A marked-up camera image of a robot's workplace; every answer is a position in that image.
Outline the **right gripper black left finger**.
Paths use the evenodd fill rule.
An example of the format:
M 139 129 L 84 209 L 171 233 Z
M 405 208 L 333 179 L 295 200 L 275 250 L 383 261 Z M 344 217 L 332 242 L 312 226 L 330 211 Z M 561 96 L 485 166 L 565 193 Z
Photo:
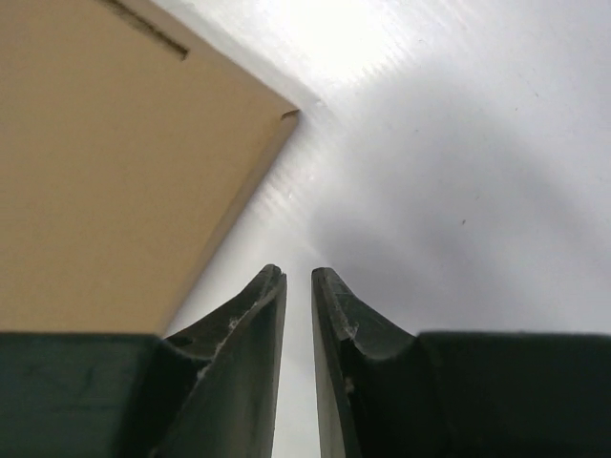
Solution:
M 286 277 L 265 266 L 180 332 L 5 332 L 5 457 L 267 457 Z

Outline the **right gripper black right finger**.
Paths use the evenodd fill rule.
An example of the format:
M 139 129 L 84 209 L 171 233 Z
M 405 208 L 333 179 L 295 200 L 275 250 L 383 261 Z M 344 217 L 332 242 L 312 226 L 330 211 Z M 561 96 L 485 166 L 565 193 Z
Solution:
M 606 457 L 610 339 L 412 335 L 329 268 L 311 275 L 325 457 Z

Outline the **cardboard box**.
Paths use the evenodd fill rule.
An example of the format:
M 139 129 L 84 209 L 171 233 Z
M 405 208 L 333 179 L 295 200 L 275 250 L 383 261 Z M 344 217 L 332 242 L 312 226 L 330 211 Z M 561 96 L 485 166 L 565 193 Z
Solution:
M 297 122 L 152 2 L 3 2 L 2 330 L 163 333 Z

